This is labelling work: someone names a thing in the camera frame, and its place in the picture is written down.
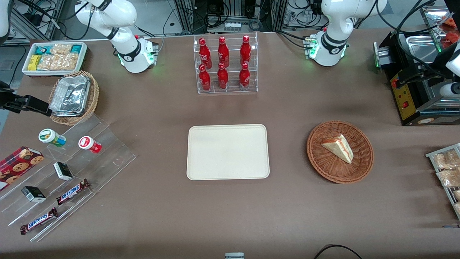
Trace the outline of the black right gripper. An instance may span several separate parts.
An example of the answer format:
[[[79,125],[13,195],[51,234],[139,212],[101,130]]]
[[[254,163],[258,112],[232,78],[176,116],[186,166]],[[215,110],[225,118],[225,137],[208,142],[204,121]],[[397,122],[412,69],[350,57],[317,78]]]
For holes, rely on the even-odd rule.
[[[22,110],[32,111],[47,117],[52,114],[49,103],[31,95],[0,94],[0,108],[14,113],[21,113]]]

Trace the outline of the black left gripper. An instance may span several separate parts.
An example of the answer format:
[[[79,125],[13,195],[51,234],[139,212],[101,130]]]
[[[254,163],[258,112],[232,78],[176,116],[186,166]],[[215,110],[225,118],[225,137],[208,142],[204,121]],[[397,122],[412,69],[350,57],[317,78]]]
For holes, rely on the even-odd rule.
[[[431,79],[448,80],[449,71],[446,61],[434,61],[432,63],[415,63],[416,66],[407,67],[399,71],[393,79],[393,87],[403,87],[408,83],[422,82]]]

